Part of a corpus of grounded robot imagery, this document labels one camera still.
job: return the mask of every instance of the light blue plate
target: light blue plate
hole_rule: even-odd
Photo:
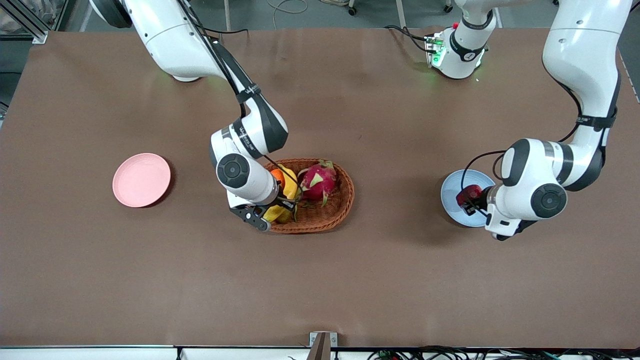
[[[456,201],[456,196],[460,193],[460,180],[462,179],[463,171],[464,170],[458,170],[452,172],[451,175],[447,176],[444,180],[444,183],[442,183],[442,188],[440,189],[442,206],[447,214],[460,224],[469,227],[482,227],[486,222],[484,215],[476,211],[475,214],[468,216],[465,211],[458,206],[458,202]],[[482,189],[495,185],[493,180],[487,175],[484,175],[480,171],[469,169],[465,174],[464,185],[467,187],[473,184],[479,185]]]

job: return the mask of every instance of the dragon fruit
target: dragon fruit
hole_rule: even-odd
[[[298,173],[304,174],[300,189],[302,190],[302,198],[308,200],[322,199],[322,206],[326,205],[329,194],[335,188],[335,169],[331,161],[318,160],[318,163],[306,168]]]

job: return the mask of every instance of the tiled floor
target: tiled floor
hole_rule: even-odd
[[[281,0],[269,0],[277,5]],[[350,16],[346,7],[333,6],[320,0],[289,0],[281,7],[286,10],[301,10],[300,14],[277,12],[278,28],[381,28],[399,24],[394,0],[356,0],[356,16]],[[460,9],[454,5],[451,13],[444,13],[444,0],[404,0],[407,26],[424,28],[431,25],[447,26],[460,19]],[[205,26],[225,29],[223,0],[192,0],[191,5]],[[525,5],[500,9],[500,24],[505,28],[549,27],[556,15],[557,7],[551,0],[535,0]],[[268,0],[230,0],[231,25],[233,29],[273,29],[273,8]],[[116,29],[107,25],[91,11],[88,0],[80,0],[67,26],[68,31],[132,31]],[[632,79],[640,83],[640,38],[634,36],[640,30],[640,10],[629,17],[620,39],[620,49]],[[26,61],[30,42],[0,42],[0,70],[21,71]],[[0,101],[9,103],[19,76],[0,75]]]

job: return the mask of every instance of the brown table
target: brown table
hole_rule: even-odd
[[[332,330],[348,346],[638,346],[626,76],[603,175],[561,216],[499,242],[440,204],[442,179],[475,155],[572,128],[573,101],[540,61],[546,32],[497,30],[460,81],[387,30],[226,37],[289,125],[273,156],[329,158],[355,181],[347,220],[303,236],[228,211],[207,154],[239,113],[224,80],[174,81],[135,33],[51,33],[0,132],[0,343],[297,345]],[[175,169],[153,208],[111,193],[139,152]]]

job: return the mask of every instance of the wicker basket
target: wicker basket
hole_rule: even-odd
[[[311,167],[318,163],[317,158],[299,158],[299,159],[284,159],[276,161],[278,164],[287,167],[296,174],[301,170]],[[276,167],[267,163],[264,167],[272,171]],[[329,200],[323,207],[322,202],[310,203],[309,206],[302,206],[304,200],[298,206],[298,212],[296,214],[297,222],[289,222],[288,224],[271,224],[271,231],[281,234],[300,234],[300,233],[316,233],[318,231],[325,231],[333,229],[336,225],[341,223],[344,218],[349,214],[351,205],[353,205],[353,182],[342,167],[337,164],[333,164],[335,172],[337,173],[336,186],[332,193],[329,195]]]

